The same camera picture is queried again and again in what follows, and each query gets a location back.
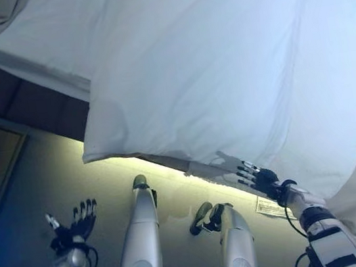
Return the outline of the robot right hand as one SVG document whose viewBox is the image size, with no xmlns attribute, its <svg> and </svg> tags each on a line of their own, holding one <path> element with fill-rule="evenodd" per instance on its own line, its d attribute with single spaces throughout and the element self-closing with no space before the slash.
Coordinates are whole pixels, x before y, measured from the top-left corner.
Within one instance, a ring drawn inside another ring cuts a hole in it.
<svg viewBox="0 0 356 267">
<path fill-rule="evenodd" d="M 279 180 L 270 169 L 257 167 L 255 164 L 244 160 L 237 167 L 236 175 L 240 177 L 239 183 L 247 185 L 271 200 L 278 199 Z"/>
</svg>

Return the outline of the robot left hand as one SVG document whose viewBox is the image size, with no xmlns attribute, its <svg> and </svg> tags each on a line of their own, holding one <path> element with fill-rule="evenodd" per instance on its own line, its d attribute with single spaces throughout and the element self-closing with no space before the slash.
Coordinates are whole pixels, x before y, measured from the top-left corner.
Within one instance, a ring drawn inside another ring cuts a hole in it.
<svg viewBox="0 0 356 267">
<path fill-rule="evenodd" d="M 73 208 L 73 221 L 69 227 L 63 226 L 52 214 L 45 213 L 45 219 L 55 233 L 50 248 L 61 253 L 73 247 L 75 243 L 83 243 L 93 231 L 96 221 L 97 201 L 86 199 Z"/>
</svg>

